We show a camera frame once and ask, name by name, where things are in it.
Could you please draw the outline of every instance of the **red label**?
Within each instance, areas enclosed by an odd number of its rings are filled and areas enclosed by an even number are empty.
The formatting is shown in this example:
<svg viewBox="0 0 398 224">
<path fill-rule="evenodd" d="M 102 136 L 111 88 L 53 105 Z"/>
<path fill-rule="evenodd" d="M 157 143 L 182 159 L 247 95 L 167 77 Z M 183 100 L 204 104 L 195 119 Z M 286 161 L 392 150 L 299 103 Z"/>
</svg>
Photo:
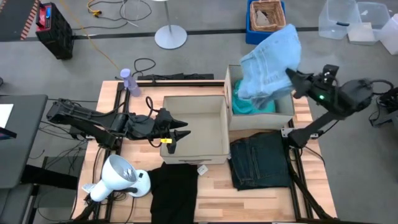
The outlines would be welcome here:
<svg viewBox="0 0 398 224">
<path fill-rule="evenodd" d="M 46 14 L 47 8 L 51 8 L 51 6 L 45 6 L 44 9 L 39 8 L 39 19 L 40 19 L 39 23 L 42 24 L 43 27 L 37 26 L 36 31 L 44 31 L 44 30 L 50 29 L 50 27 L 47 27 L 47 28 L 45 27 L 45 20 L 46 20 L 45 14 Z"/>
</svg>

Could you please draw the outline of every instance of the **wooden table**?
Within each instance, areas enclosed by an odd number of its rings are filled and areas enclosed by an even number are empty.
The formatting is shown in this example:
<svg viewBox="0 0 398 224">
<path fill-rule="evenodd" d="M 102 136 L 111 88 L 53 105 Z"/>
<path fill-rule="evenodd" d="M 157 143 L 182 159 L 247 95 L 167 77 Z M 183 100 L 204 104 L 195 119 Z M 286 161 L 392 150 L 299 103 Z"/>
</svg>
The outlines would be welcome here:
<svg viewBox="0 0 398 224">
<path fill-rule="evenodd" d="M 97 111 L 107 112 L 113 109 L 117 81 L 103 82 L 99 94 Z M 148 114 L 149 108 L 145 104 L 145 97 L 150 96 L 154 101 L 154 108 L 160 108 L 164 96 L 176 95 L 224 95 L 222 86 L 179 86 L 179 87 L 142 87 L 142 95 L 130 99 L 130 111 L 137 114 Z M 295 127 L 305 127 L 312 121 L 310 108 L 306 98 L 294 100 Z M 231 131 L 230 140 L 250 136 L 262 130 Z M 307 145 L 320 153 L 317 141 L 310 141 Z M 83 184 L 91 183 L 93 164 L 98 145 L 95 141 L 88 144 L 81 177 L 79 182 L 76 210 L 73 217 L 78 216 L 85 204 L 83 199 L 86 193 L 81 189 Z M 95 182 L 99 181 L 103 163 L 104 150 L 99 153 Z M 136 169 L 152 170 L 163 163 L 159 149 L 153 148 L 148 141 L 130 141 L 123 139 L 121 156 L 127 159 Z M 304 150 L 302 154 L 303 169 L 307 179 L 309 191 L 325 209 L 335 217 L 335 207 L 331 197 L 328 179 L 323 163 L 317 156 Z M 271 188 L 244 190 L 238 192 L 232 186 L 231 173 L 228 163 L 223 165 L 209 165 L 209 171 L 198 178 L 198 195 L 195 210 L 195 222 L 271 222 L 294 221 L 294 210 L 289 188 Z M 300 211 L 305 217 L 303 197 L 297 189 Z M 150 205 L 152 195 L 137 198 L 129 222 L 150 222 Z M 130 213 L 132 198 L 125 201 L 114 202 L 112 207 L 111 222 L 124 223 Z M 100 218 L 104 217 L 105 206 L 100 211 Z"/>
</svg>

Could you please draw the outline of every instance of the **white lamp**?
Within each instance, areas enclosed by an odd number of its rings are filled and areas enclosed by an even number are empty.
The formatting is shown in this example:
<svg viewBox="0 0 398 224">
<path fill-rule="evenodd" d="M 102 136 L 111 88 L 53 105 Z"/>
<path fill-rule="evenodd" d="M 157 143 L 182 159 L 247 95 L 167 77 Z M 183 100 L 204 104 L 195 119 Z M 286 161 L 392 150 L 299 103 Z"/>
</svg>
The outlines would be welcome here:
<svg viewBox="0 0 398 224">
<path fill-rule="evenodd" d="M 155 34 L 155 42 L 163 49 L 176 49 L 181 47 L 187 41 L 187 31 L 177 25 L 172 25 L 170 22 L 169 8 L 167 7 L 167 0 L 153 0 L 163 1 L 166 8 L 167 26 L 161 27 Z"/>
<path fill-rule="evenodd" d="M 90 189 L 90 197 L 95 202 L 104 200 L 113 190 L 128 191 L 132 197 L 143 197 L 150 190 L 149 175 L 133 166 L 118 155 L 110 155 L 103 168 L 101 180 Z"/>
</svg>

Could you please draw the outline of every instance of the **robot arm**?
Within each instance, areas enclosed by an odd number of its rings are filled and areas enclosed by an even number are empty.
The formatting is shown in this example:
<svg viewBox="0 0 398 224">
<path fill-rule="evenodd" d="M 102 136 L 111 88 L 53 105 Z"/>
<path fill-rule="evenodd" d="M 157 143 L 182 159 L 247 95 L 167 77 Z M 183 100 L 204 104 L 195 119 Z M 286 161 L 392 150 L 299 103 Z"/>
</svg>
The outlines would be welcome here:
<svg viewBox="0 0 398 224">
<path fill-rule="evenodd" d="M 59 99 L 53 103 L 47 113 L 47 119 L 55 124 L 74 126 L 94 136 L 99 146 L 111 150 L 121 147 L 120 138 L 123 137 L 130 140 L 148 139 L 150 142 L 157 138 L 166 138 L 172 140 L 172 143 L 167 144 L 167 149 L 173 154 L 176 142 L 190 134 L 190 131 L 170 132 L 170 129 L 181 128 L 188 123 L 173 119 L 165 108 L 158 110 L 155 119 L 135 113 L 118 113 L 118 108 L 108 113 L 100 113 L 70 100 Z"/>
<path fill-rule="evenodd" d="M 327 113 L 316 119 L 305 128 L 296 129 L 288 134 L 288 142 L 293 147 L 303 148 L 312 134 L 333 120 L 342 120 L 367 108 L 371 104 L 373 83 L 379 80 L 359 79 L 346 82 L 339 86 L 336 74 L 339 67 L 325 65 L 322 73 L 318 75 L 304 74 L 287 69 L 288 74 L 296 92 L 294 98 L 309 96 L 318 105 L 328 110 Z"/>
</svg>

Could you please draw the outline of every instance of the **purple spray bottle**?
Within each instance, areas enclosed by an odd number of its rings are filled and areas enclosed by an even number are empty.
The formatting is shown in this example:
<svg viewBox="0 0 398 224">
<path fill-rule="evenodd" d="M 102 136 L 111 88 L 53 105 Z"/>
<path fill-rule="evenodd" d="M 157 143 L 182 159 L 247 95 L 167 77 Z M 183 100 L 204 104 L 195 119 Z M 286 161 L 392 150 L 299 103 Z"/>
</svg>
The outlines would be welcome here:
<svg viewBox="0 0 398 224">
<path fill-rule="evenodd" d="M 132 96 L 140 96 L 141 90 L 138 87 L 136 80 L 131 76 L 131 71 L 125 68 L 120 71 L 120 77 L 122 77 L 124 82 L 124 87 L 128 88 Z"/>
</svg>

